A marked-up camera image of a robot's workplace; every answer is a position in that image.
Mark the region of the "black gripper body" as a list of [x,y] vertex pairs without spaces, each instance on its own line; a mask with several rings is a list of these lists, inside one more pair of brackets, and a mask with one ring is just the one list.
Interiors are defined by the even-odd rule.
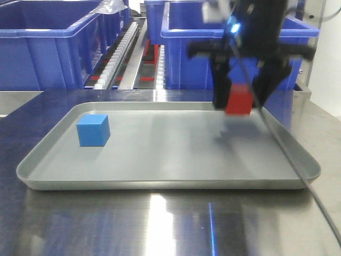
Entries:
[[288,1],[206,1],[202,4],[204,23],[219,23],[221,39],[189,42],[187,55],[212,56],[232,54],[233,44],[243,57],[269,59],[298,57],[308,61],[314,58],[314,48],[307,45],[280,42]]

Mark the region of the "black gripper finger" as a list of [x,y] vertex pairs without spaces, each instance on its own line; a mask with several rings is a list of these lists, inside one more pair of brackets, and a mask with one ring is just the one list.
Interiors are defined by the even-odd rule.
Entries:
[[253,79],[253,91],[260,106],[291,73],[292,67],[288,60],[266,60],[260,68],[258,76]]
[[227,57],[212,57],[213,106],[215,109],[225,109],[228,105],[232,82],[228,77],[230,59]]

